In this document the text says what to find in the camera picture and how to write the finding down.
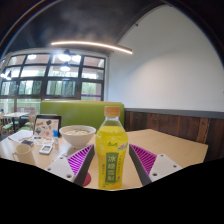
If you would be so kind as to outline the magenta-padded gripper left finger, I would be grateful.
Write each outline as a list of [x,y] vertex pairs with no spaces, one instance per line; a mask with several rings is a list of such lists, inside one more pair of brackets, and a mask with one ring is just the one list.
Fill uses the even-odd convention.
[[91,182],[88,169],[94,154],[94,145],[89,145],[68,157],[59,156],[46,171],[78,186],[86,186]]

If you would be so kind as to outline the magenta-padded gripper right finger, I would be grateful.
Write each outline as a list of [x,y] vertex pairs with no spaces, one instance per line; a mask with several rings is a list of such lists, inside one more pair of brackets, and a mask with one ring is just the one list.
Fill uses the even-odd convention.
[[130,144],[129,155],[143,186],[166,177],[182,169],[165,154],[154,153],[139,146]]

